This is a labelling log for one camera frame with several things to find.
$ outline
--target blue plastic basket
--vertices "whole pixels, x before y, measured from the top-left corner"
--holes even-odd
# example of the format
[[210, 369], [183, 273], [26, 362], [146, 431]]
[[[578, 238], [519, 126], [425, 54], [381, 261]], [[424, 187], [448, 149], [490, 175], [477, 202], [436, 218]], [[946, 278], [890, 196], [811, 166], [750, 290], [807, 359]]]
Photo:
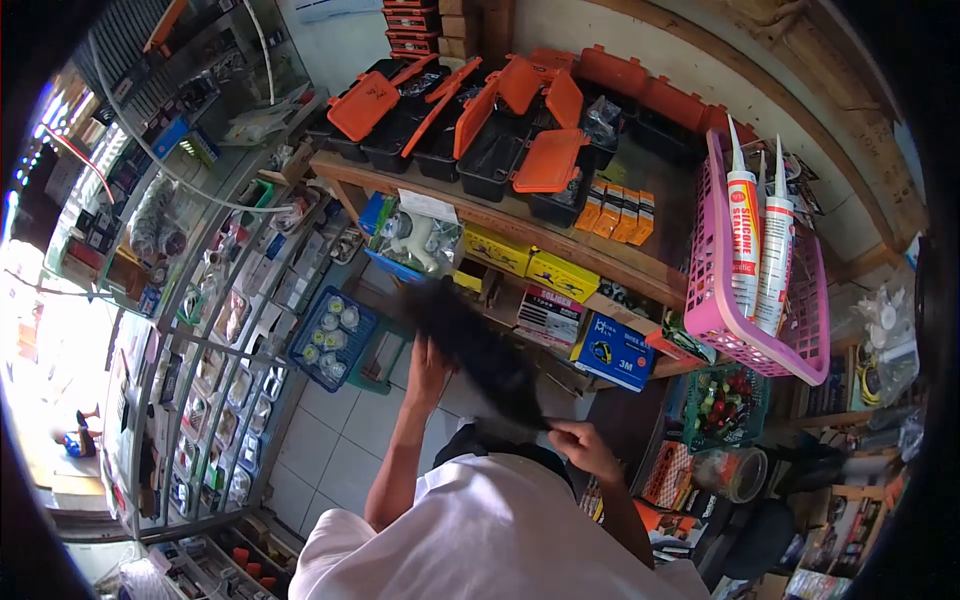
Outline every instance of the blue plastic basket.
[[[336, 350], [336, 354], [337, 360], [347, 365], [347, 369], [344, 371], [344, 376], [337, 381], [334, 381], [330, 376], [321, 371], [320, 365], [309, 365], [303, 360], [303, 349], [306, 348], [307, 344], [313, 343], [313, 332], [320, 328], [320, 320], [324, 317], [324, 314], [326, 314], [327, 301], [331, 296], [337, 296], [343, 299], [344, 304], [347, 306], [356, 306], [357, 311], [360, 313], [360, 324], [357, 325], [355, 331], [343, 328], [343, 331], [347, 334], [347, 345]], [[310, 307], [310, 312], [306, 316], [306, 319], [300, 324], [300, 329], [297, 330], [294, 341], [287, 348], [287, 358], [290, 359], [290, 362], [300, 367], [307, 376], [320, 384], [325, 390], [331, 393], [336, 392], [340, 389], [340, 386], [344, 385], [344, 382], [347, 381], [350, 372], [353, 370], [353, 366], [356, 364], [357, 359], [363, 355], [363, 349], [370, 342], [375, 330], [376, 315], [374, 315], [373, 312], [347, 296], [344, 296], [337, 288], [328, 285], [324, 288], [324, 291], [314, 302], [313, 306]]]

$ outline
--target man's hand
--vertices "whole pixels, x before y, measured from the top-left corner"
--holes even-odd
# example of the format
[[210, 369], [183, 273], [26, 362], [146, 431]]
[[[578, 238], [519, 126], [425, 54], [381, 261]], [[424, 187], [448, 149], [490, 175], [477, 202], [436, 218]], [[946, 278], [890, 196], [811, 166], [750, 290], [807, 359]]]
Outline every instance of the man's hand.
[[547, 439], [574, 466], [591, 473], [600, 483], [623, 482], [620, 465], [593, 423], [564, 419], [550, 419], [548, 422], [553, 429], [547, 432]]
[[407, 395], [403, 403], [428, 413], [433, 411], [440, 401], [449, 371], [449, 361], [440, 354], [436, 345], [427, 342], [418, 334], [410, 357]]

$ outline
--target paper sign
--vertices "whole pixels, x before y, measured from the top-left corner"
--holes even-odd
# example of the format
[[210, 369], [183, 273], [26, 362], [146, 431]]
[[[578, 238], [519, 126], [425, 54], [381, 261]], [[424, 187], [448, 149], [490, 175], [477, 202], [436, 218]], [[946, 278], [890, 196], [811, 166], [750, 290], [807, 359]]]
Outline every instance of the paper sign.
[[401, 189], [400, 205], [410, 212], [416, 212], [426, 217], [433, 217], [441, 221], [457, 224], [457, 209], [453, 204], [448, 204], [436, 198], [430, 198], [417, 192]]

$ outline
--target black cloth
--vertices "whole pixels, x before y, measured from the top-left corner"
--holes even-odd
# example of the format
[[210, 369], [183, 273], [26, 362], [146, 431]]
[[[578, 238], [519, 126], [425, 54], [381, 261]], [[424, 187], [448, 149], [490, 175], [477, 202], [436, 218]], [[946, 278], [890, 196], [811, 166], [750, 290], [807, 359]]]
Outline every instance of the black cloth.
[[441, 448], [440, 452], [437, 452], [437, 457], [433, 460], [433, 468], [437, 468], [443, 463], [465, 454], [487, 456], [491, 452], [515, 454], [540, 463], [560, 475], [566, 484], [570, 486], [570, 491], [573, 492], [573, 482], [570, 481], [569, 475], [566, 474], [564, 461], [560, 460], [560, 457], [557, 456], [556, 453], [542, 446], [530, 444], [529, 442], [524, 442], [523, 444], [508, 442], [503, 438], [480, 431], [473, 423], [467, 423], [460, 428], [460, 431], [453, 434], [453, 437], [450, 438], [447, 445]]

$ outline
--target white wall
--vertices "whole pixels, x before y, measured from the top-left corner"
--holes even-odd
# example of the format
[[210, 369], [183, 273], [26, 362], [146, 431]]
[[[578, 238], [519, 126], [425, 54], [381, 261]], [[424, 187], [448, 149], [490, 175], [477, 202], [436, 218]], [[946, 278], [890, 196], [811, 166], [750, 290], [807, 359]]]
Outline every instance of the white wall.
[[880, 242], [863, 204], [804, 129], [759, 89], [695, 46], [582, 0], [517, 0], [514, 41], [514, 49], [521, 54], [536, 46], [579, 54], [602, 44], [610, 54], [637, 57], [654, 76], [665, 75], [678, 89], [700, 94], [705, 103], [723, 104], [734, 118], [753, 124], [761, 137], [779, 133], [784, 145], [820, 176], [810, 186], [828, 216], [817, 227], [840, 257], [852, 259]]
[[276, 0], [307, 75], [316, 86], [339, 94], [374, 62], [390, 56], [383, 14], [359, 14], [303, 25], [293, 0]]

